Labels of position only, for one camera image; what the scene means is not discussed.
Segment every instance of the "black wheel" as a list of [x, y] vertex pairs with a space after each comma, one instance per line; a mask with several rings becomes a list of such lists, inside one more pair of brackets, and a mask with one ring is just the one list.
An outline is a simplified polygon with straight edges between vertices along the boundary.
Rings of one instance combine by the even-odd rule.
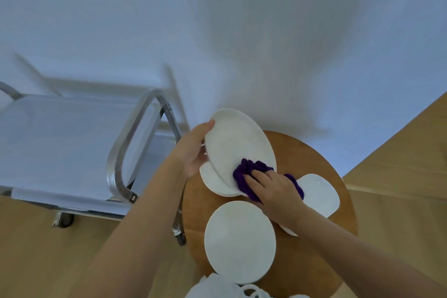
[[58, 227], [64, 229], [69, 227], [75, 221], [75, 215], [72, 213], [62, 213]]
[[185, 233], [180, 233], [179, 235], [176, 235], [175, 238], [177, 238], [177, 243], [180, 246], [186, 245], [186, 236]]

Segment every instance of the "cleaning cloth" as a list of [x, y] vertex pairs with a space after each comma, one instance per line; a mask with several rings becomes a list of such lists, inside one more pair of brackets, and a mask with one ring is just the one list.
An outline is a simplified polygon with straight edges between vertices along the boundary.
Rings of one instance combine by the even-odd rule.
[[[254, 179], [254, 177], [251, 175], [251, 172], [253, 170], [261, 171], [261, 172], [267, 172], [270, 170], [273, 170], [273, 167], [269, 167], [265, 165], [263, 162], [258, 160], [257, 162], [253, 162], [249, 159], [242, 159], [240, 162], [240, 165], [236, 167], [236, 170], [233, 172], [233, 178], [237, 182], [238, 188], [249, 196], [249, 198], [253, 201], [261, 202], [258, 196], [253, 192], [253, 190], [249, 187], [247, 182], [244, 179], [244, 175], [249, 175]], [[291, 174], [286, 173], [284, 176], [288, 177], [291, 182], [295, 185], [296, 190], [299, 193], [299, 196], [301, 199], [304, 199], [305, 193], [303, 192], [303, 189], [299, 187], [298, 183], [296, 182], [296, 179]]]

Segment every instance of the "brown round tabletop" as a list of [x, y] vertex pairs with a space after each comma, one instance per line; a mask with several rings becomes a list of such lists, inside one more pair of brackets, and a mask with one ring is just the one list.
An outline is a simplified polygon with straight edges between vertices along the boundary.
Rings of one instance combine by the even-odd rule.
[[[315, 173], [332, 184], [340, 197], [340, 207], [329, 219], [357, 235], [357, 219], [351, 197], [343, 180], [333, 167], [305, 143], [288, 135], [265, 131], [273, 147], [278, 173], [290, 173], [296, 179]], [[226, 198], [211, 192], [197, 173], [189, 179], [183, 196], [183, 225], [188, 248], [204, 275], [213, 273], [205, 254], [204, 235], [208, 220], [221, 205], [242, 196]], [[267, 274], [255, 284], [272, 297], [308, 295], [328, 298], [337, 291], [342, 280], [316, 251], [302, 238], [284, 232], [272, 222], [276, 234], [276, 255]]]

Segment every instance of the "round white plate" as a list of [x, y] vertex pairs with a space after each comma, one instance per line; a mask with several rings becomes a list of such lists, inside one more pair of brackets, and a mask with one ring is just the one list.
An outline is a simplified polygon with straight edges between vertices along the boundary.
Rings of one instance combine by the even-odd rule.
[[205, 136], [208, 159], [224, 183], [239, 190], [233, 171], [243, 158], [260, 160], [276, 171], [276, 159], [264, 131], [248, 115], [232, 108], [213, 114], [216, 121]]
[[275, 258], [272, 223], [260, 208], [246, 201], [223, 204], [205, 228], [205, 252], [217, 274], [236, 284], [254, 283]]
[[[303, 202], [307, 206], [326, 218], [338, 210], [340, 198], [335, 188], [326, 179], [319, 175], [309, 173], [299, 178], [296, 182], [305, 193]], [[281, 228], [288, 234], [296, 236], [289, 229], [285, 227]]]
[[236, 197], [241, 194], [240, 191], [234, 190], [224, 183], [216, 171], [214, 171], [210, 162], [206, 162], [200, 166], [200, 176], [206, 187], [219, 196]]

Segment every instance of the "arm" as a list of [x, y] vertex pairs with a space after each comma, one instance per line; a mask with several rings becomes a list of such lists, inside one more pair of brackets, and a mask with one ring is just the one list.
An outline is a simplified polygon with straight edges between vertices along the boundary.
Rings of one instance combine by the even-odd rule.
[[311, 243], [359, 298], [447, 297], [447, 289], [431, 278], [306, 206], [288, 178], [274, 171], [252, 175], [257, 181], [245, 180], [263, 212]]
[[176, 145], [143, 194], [99, 251], [70, 297], [144, 297], [149, 294], [188, 177], [207, 160], [201, 148], [210, 120]]

